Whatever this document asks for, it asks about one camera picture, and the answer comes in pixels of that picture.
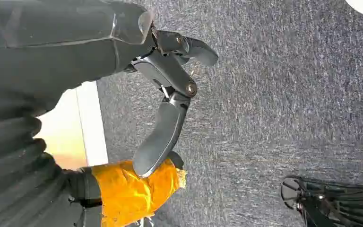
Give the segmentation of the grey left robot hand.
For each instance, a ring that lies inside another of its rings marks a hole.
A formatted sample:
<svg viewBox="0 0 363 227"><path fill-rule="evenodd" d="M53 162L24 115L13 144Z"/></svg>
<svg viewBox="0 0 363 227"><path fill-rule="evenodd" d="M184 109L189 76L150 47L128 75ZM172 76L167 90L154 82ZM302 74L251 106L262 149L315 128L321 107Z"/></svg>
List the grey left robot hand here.
<svg viewBox="0 0 363 227"><path fill-rule="evenodd" d="M0 0L0 227L124 227L185 186L173 148L197 85L183 65L218 55L153 21L122 0ZM135 71L164 97L133 159L61 168L36 137L39 117L67 90Z"/></svg>

